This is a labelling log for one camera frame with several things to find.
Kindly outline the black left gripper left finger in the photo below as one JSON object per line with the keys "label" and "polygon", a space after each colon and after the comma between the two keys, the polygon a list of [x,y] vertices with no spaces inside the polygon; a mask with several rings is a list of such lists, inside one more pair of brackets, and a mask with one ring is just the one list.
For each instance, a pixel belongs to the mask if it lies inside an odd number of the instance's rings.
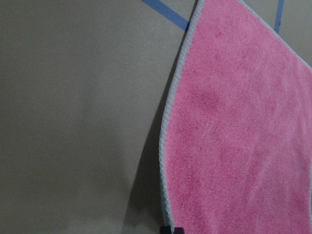
{"label": "black left gripper left finger", "polygon": [[159,229],[160,234],[170,234],[170,226],[162,226]]}

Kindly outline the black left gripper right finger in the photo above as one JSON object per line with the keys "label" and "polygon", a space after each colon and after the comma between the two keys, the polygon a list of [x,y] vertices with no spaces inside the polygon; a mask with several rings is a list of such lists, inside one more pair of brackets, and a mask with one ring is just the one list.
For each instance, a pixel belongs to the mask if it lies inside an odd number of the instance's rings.
{"label": "black left gripper right finger", "polygon": [[175,227],[174,234],[185,234],[185,231],[182,227]]}

